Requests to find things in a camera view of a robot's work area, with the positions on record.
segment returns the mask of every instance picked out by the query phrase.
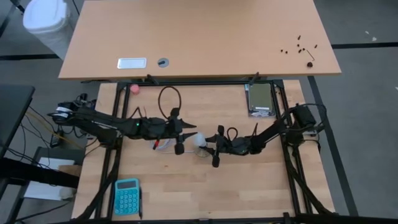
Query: white bucket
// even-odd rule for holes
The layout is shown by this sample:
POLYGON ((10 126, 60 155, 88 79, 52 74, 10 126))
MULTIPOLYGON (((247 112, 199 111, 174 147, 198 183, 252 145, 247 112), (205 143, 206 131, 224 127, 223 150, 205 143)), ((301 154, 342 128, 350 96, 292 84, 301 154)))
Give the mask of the white bucket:
POLYGON ((32 0, 24 13, 24 27, 64 60, 73 35, 69 18, 63 0, 32 0))

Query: calculator keypad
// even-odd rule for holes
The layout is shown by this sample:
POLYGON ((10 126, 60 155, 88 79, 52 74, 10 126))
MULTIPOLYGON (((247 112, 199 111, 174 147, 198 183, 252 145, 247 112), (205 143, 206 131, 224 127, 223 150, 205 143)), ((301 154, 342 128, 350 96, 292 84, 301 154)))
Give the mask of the calculator keypad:
POLYGON ((138 190, 117 190, 114 212, 117 215, 131 215, 138 212, 138 190))

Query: wooden table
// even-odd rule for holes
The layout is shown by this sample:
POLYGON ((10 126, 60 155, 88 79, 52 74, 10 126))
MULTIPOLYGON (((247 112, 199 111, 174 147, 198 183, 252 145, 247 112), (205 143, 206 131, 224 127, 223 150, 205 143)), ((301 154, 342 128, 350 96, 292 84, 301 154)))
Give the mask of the wooden table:
POLYGON ((59 78, 241 77, 256 72, 341 73, 312 0, 85 1, 59 78), (119 58, 141 57, 147 59, 146 68, 117 68, 119 58), (160 68, 160 58, 170 65, 160 68))
MULTIPOLYGON (((289 105, 304 103, 300 83, 284 81, 289 105)), ((127 115, 137 106, 145 107, 148 116, 161 117, 157 97, 161 86, 142 87, 139 95, 130 97, 127 115)), ((250 135, 256 122, 258 130, 269 127, 274 118, 248 117, 242 85, 177 86, 182 96, 180 117, 197 125, 189 131, 205 136, 216 133, 217 125, 233 126, 240 136, 250 135)), ((102 84, 96 110, 111 114, 116 84, 102 84)), ((165 90, 162 95, 165 113, 178 105, 177 94, 165 90)), ((185 150, 192 151, 193 138, 185 141, 185 150)), ((188 218, 259 218, 281 217, 293 213, 282 146, 279 138, 267 144, 258 155, 244 157, 220 155, 219 168, 211 166, 211 157, 194 153, 181 156, 153 151, 148 141, 124 138, 119 166, 119 179, 139 178, 143 189, 145 220, 188 218)), ((322 162, 314 142, 300 146, 308 186, 326 208, 333 210, 322 162)), ((76 195, 73 217, 79 216, 91 202, 100 184, 105 150, 97 149, 85 158, 76 195)), ((103 212, 108 206, 107 193, 103 212)), ((114 220, 137 220, 138 215, 113 216, 114 220)))

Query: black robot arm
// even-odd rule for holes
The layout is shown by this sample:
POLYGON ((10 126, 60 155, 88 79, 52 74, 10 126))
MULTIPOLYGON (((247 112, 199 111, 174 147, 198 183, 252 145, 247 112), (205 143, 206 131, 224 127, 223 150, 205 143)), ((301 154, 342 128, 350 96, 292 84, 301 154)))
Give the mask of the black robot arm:
POLYGON ((259 154, 266 147, 267 142, 278 135, 284 135, 289 144, 300 145, 304 141, 303 132, 313 130, 317 123, 307 105, 312 104, 296 105, 293 108, 289 108, 280 119, 277 119, 274 124, 258 135, 256 134, 256 125, 251 136, 237 137, 238 130, 229 128, 226 137, 224 135, 224 126, 219 125, 218 134, 205 139, 206 142, 216 143, 216 148, 213 149, 207 146, 201 148, 213 156, 213 167, 218 167, 220 165, 220 153, 237 156, 259 154), (291 114, 293 115, 294 123, 293 126, 288 126, 287 119, 291 118, 291 114), (231 130, 236 131, 236 136, 233 139, 229 136, 231 130))
POLYGON ((182 134, 183 128, 195 128, 195 125, 178 119, 180 109, 173 108, 170 116, 162 118, 130 118, 122 119, 104 114, 86 106, 80 101, 63 102, 58 104, 54 113, 49 114, 56 124, 61 126, 75 126, 92 136, 96 136, 103 146, 115 147, 117 139, 126 136, 130 139, 156 140, 176 139, 175 153, 184 152, 183 142, 196 133, 182 134))

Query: pink ball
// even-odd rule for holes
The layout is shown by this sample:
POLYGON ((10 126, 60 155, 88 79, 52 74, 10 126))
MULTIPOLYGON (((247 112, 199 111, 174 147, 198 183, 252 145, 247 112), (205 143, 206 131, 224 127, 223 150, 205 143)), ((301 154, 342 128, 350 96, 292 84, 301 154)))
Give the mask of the pink ball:
POLYGON ((132 94, 137 95, 139 93, 139 86, 137 84, 131 85, 130 91, 132 94))

